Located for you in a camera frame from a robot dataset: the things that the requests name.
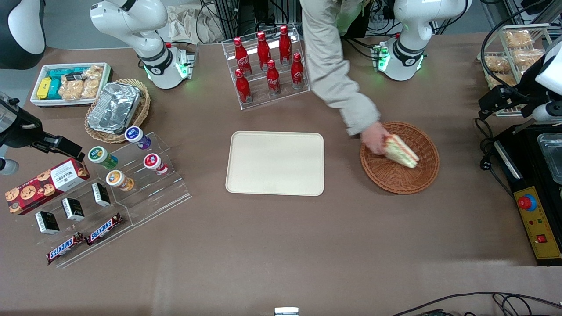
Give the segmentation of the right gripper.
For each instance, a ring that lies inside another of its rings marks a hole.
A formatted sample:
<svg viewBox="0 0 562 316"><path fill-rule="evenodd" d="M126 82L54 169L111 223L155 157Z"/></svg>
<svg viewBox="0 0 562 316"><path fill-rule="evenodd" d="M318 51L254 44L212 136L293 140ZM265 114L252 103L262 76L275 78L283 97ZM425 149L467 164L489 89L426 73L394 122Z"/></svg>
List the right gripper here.
<svg viewBox="0 0 562 316"><path fill-rule="evenodd" d="M33 147L44 153L57 153L83 162L82 146L64 138L43 134L42 122L21 108L17 98L1 94L0 144L11 148Z"/></svg>

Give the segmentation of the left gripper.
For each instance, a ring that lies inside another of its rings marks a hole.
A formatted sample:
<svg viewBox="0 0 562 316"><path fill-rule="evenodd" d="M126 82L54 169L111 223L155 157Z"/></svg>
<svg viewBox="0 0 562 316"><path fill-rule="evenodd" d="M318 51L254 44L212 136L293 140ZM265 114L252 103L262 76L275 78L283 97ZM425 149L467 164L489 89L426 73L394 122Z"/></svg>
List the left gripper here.
<svg viewBox="0 0 562 316"><path fill-rule="evenodd" d="M544 88L540 85L497 85L479 99L479 113L498 112L498 115L508 115L516 108L521 116L532 116L542 100Z"/></svg>

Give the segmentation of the person's bare hand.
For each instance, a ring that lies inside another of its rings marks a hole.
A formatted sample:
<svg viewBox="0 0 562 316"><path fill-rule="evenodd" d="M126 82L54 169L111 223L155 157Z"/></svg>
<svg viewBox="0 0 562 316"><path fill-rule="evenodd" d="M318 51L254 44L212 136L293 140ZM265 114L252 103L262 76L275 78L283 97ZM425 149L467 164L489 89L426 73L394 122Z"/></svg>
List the person's bare hand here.
<svg viewBox="0 0 562 316"><path fill-rule="evenodd" d="M386 155L386 139L389 135L381 122L374 122L360 134L360 139L374 154Z"/></svg>

